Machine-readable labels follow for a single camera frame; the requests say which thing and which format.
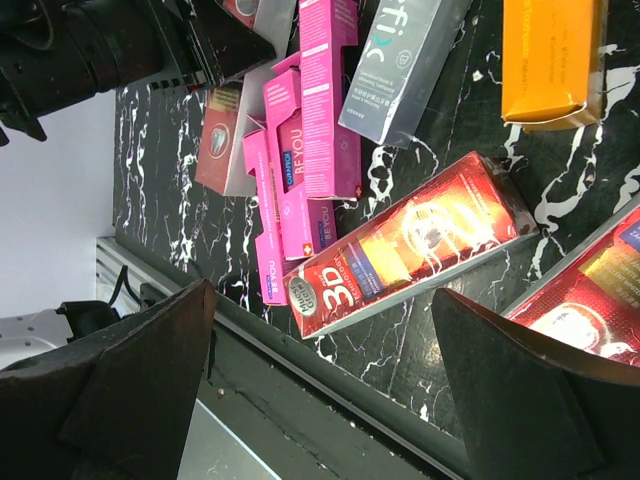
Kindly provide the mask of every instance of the red box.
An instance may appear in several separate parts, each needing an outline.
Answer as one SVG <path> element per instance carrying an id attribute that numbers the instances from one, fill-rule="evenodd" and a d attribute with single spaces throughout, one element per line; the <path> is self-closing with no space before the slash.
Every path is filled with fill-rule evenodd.
<path id="1" fill-rule="evenodd" d="M 303 338 L 432 289 L 537 232 L 507 173 L 470 153 L 285 277 Z"/>
<path id="2" fill-rule="evenodd" d="M 259 0 L 224 0 L 223 6 L 253 28 L 258 3 Z M 229 185 L 241 94 L 242 84 L 236 83 L 212 90 L 207 96 L 195 180 L 220 195 L 255 193 L 255 180 L 250 177 L 236 179 L 237 185 Z"/>
<path id="3" fill-rule="evenodd" d="M 225 195 L 233 139 L 238 123 L 240 89 L 220 87 L 208 94 L 196 182 Z"/>
<path id="4" fill-rule="evenodd" d="M 640 366 L 640 197 L 505 316 L 575 348 Z"/>

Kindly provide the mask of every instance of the toothpaste box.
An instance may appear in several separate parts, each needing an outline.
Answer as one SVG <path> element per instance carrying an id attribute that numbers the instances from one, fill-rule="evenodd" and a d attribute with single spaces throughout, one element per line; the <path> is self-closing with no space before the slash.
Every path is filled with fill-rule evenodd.
<path id="1" fill-rule="evenodd" d="M 336 241 L 333 203 L 309 200 L 305 190 L 299 62 L 297 53 L 276 65 L 278 76 L 264 87 L 269 148 L 287 260 L 310 257 Z"/>
<path id="2" fill-rule="evenodd" d="M 303 338 L 451 280 L 537 232 L 507 173 L 470 153 L 284 281 Z"/>
<path id="3" fill-rule="evenodd" d="M 354 0 L 300 2 L 304 182 L 310 198 L 362 196 L 360 136 L 338 125 L 348 89 L 343 47 L 357 45 Z"/>
<path id="4" fill-rule="evenodd" d="M 380 0 L 340 125 L 407 148 L 471 0 Z"/>
<path id="5" fill-rule="evenodd" d="M 640 196 L 503 316 L 575 348 L 640 367 Z"/>
<path id="6" fill-rule="evenodd" d="M 273 44 L 277 62 L 286 55 L 296 3 L 296 0 L 224 0 L 222 4 Z M 242 139 L 255 129 L 250 117 L 265 115 L 262 87 L 274 77 L 271 70 L 274 64 L 248 72 L 238 84 L 210 92 L 196 182 L 221 195 L 255 195 L 256 179 L 245 170 Z"/>
<path id="7" fill-rule="evenodd" d="M 222 195 L 227 191 L 240 88 L 238 85 L 229 85 L 212 90 L 207 95 L 195 180 Z"/>
<path id="8" fill-rule="evenodd" d="M 243 148 L 247 173 L 256 177 L 260 219 L 264 230 L 256 238 L 262 302 L 265 305 L 287 305 L 282 282 L 284 275 L 298 262 L 287 262 L 284 258 L 273 166 L 269 161 L 269 140 L 262 125 L 256 122 L 256 126 L 258 130 L 244 138 Z"/>
<path id="9" fill-rule="evenodd" d="M 504 0 L 502 117 L 562 130 L 602 114 L 607 0 Z"/>

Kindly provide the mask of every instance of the orange box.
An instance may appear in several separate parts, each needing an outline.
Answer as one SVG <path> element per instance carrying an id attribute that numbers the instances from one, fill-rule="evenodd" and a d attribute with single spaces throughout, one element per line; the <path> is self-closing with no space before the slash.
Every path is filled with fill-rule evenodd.
<path id="1" fill-rule="evenodd" d="M 504 0 L 502 118 L 565 130 L 602 115 L 607 0 Z"/>

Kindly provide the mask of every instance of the black marble surface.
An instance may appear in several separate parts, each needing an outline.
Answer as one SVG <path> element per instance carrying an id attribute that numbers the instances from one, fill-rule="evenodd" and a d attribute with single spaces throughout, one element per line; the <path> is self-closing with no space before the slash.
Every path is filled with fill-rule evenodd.
<path id="1" fill-rule="evenodd" d="M 367 20 L 376 0 L 361 0 Z M 611 0 L 606 112 L 600 126 L 525 134 L 500 118 L 502 0 L 474 0 L 414 144 L 365 142 L 365 198 L 336 203 L 341 234 L 372 218 L 470 150 L 504 159 L 543 232 L 461 275 L 449 287 L 500 311 L 640 187 L 640 0 Z M 201 93 L 118 93 L 114 223 L 175 268 L 210 278 L 242 308 L 293 338 L 288 308 L 260 299 L 253 239 L 255 198 L 222 198 L 194 182 Z M 357 325 L 305 342 L 443 431 L 460 437 L 431 319 L 432 293 Z M 460 349 L 470 348 L 460 345 Z"/>

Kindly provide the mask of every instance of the brand logo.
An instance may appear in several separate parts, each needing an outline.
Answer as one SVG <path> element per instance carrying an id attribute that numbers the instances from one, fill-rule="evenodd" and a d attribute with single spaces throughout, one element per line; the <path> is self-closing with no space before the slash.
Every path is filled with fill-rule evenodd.
<path id="1" fill-rule="evenodd" d="M 271 275 L 267 275 L 267 296 L 273 300 L 273 287 L 271 285 Z"/>
<path id="2" fill-rule="evenodd" d="M 404 35 L 403 28 L 407 26 L 409 14 L 405 12 L 404 5 L 406 0 L 397 0 L 400 8 L 384 7 L 382 14 L 377 18 L 379 23 L 375 25 L 373 38 L 367 44 L 365 50 L 366 58 L 377 57 L 380 63 L 385 61 L 385 48 L 393 43 L 393 39 L 397 36 Z"/>
<path id="3" fill-rule="evenodd" d="M 224 123 L 214 125 L 211 130 L 211 145 L 209 147 L 209 153 L 214 160 L 222 158 L 227 153 L 230 136 L 229 127 Z"/>
<path id="4" fill-rule="evenodd" d="M 293 154 L 291 152 L 282 152 L 282 163 L 284 164 L 284 176 L 287 180 L 287 187 L 293 186 Z"/>
<path id="5" fill-rule="evenodd" d="M 413 53 L 410 50 L 403 50 L 398 54 L 396 65 L 400 69 L 407 68 L 413 63 Z"/>
<path id="6" fill-rule="evenodd" d="M 278 282 L 275 279 L 278 278 L 276 271 L 276 262 L 269 260 L 269 275 L 267 275 L 267 296 L 270 300 L 273 300 L 273 294 L 278 293 Z"/>
<path id="7" fill-rule="evenodd" d="M 322 292 L 322 299 L 324 300 L 324 305 L 328 310 L 334 310 L 342 305 L 342 300 L 346 300 L 350 307 L 355 305 L 355 300 L 353 295 L 347 287 L 344 286 L 344 278 L 340 272 L 345 270 L 345 265 L 342 262 L 337 262 L 336 266 L 338 268 L 327 267 L 322 270 L 322 280 L 327 287 L 324 292 Z"/>
<path id="8" fill-rule="evenodd" d="M 305 317 L 310 317 L 318 309 L 318 300 L 313 287 L 304 278 L 293 277 L 289 282 L 291 306 Z"/>
<path id="9" fill-rule="evenodd" d="M 290 201 L 287 200 L 282 204 L 282 214 L 285 217 L 288 218 L 291 215 L 292 210 L 293 210 L 293 206 L 291 205 Z"/>
<path id="10" fill-rule="evenodd" d="M 293 149 L 293 168 L 296 174 L 304 174 L 304 141 L 302 140 L 302 130 L 291 131 L 291 148 Z"/>
<path id="11" fill-rule="evenodd" d="M 331 228 L 331 216 L 329 215 L 329 208 L 322 207 L 322 221 L 318 222 L 318 230 L 320 231 L 320 246 L 322 248 L 327 246 L 327 240 L 331 240 L 332 228 Z"/>
<path id="12" fill-rule="evenodd" d="M 620 238 L 629 246 L 640 252 L 640 222 L 634 223 L 620 235 Z"/>
<path id="13" fill-rule="evenodd" d="M 351 147 L 351 142 L 349 141 L 349 137 L 346 135 L 341 135 L 338 137 L 338 141 L 336 142 L 340 145 L 340 150 L 344 153 L 349 153 L 349 147 Z"/>

